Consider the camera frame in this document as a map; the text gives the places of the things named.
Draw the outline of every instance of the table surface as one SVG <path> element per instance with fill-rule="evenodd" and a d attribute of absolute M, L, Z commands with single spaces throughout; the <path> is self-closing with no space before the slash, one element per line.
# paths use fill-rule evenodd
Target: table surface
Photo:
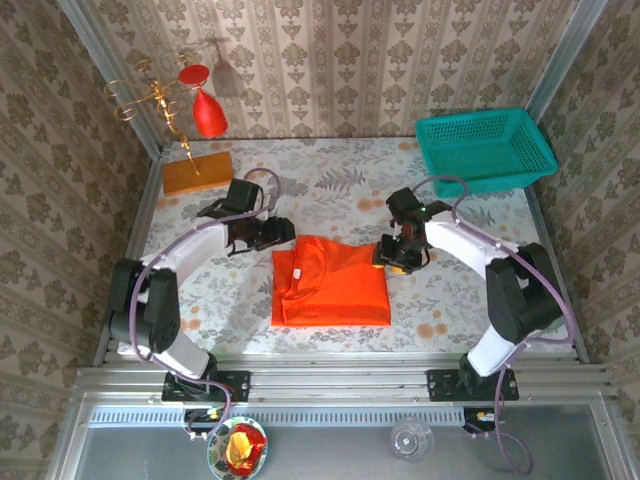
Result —
<path fill-rule="evenodd" d="M 391 233 L 385 199 L 428 176 L 414 138 L 241 140 L 193 142 L 194 156 L 228 150 L 236 177 L 254 167 L 274 170 L 282 182 L 277 214 L 289 218 L 297 234 L 320 235 L 362 245 Z M 174 146 L 168 161 L 184 159 Z M 266 173 L 251 180 L 266 193 L 275 183 Z M 183 233 L 196 213 L 225 195 L 226 188 L 165 197 L 151 222 L 145 254 Z M 418 194 L 437 197 L 430 185 Z M 469 197 L 463 218 L 517 243 L 537 241 L 523 190 Z M 278 249 L 291 249 L 293 242 Z M 205 262 L 180 288 L 182 329 L 214 353 L 465 352 L 489 325 L 485 283 L 442 251 L 410 276 L 387 272 L 392 309 L 390 328 L 272 328 L 271 250 Z M 550 332 L 561 338 L 564 327 Z M 536 345 L 538 351 L 570 353 L 568 346 Z"/>

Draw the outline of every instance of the wooden block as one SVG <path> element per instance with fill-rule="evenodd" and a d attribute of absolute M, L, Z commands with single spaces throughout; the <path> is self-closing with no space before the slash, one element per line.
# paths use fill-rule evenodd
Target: wooden block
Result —
<path fill-rule="evenodd" d="M 162 166 L 165 195 L 197 192 L 231 183 L 233 169 L 229 152 L 214 153 L 193 160 L 200 175 L 196 174 L 188 158 Z"/>

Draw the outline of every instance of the colorful plate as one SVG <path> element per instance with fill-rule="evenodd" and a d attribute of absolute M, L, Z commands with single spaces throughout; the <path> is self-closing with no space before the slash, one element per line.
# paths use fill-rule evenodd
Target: colorful plate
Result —
<path fill-rule="evenodd" d="M 260 460 L 258 460 L 258 465 L 253 469 L 253 472 L 248 477 L 241 477 L 240 475 L 235 475 L 229 470 L 229 466 L 227 465 L 226 460 L 226 451 L 227 445 L 229 445 L 229 439 L 231 438 L 231 431 L 236 425 L 240 425 L 246 423 L 256 428 L 260 433 L 262 433 L 265 437 L 267 436 L 264 433 L 264 429 L 262 426 L 256 422 L 253 418 L 249 417 L 233 417 L 226 420 L 218 429 L 216 434 L 209 439 L 209 446 L 207 447 L 207 461 L 209 462 L 209 468 L 216 476 L 216 478 L 220 480 L 249 480 L 255 477 L 262 465 L 264 465 L 264 461 L 267 459 L 267 449 L 269 448 L 269 443 L 265 445 L 262 450 L 262 455 L 260 455 Z"/>

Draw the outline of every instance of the orange cloth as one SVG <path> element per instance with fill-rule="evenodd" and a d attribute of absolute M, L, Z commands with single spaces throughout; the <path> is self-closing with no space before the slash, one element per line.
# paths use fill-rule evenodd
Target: orange cloth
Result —
<path fill-rule="evenodd" d="M 384 269 L 371 265 L 374 248 L 300 235 L 294 250 L 274 251 L 271 325 L 391 326 Z"/>

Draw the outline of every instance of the green basket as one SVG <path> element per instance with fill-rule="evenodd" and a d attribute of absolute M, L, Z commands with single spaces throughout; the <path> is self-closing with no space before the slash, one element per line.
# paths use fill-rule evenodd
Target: green basket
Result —
<path fill-rule="evenodd" d="M 469 193 L 524 188 L 558 169 L 549 145 L 521 108 L 486 110 L 416 123 L 416 137 L 431 175 L 455 175 Z M 437 180 L 436 194 L 457 197 L 462 186 Z"/>

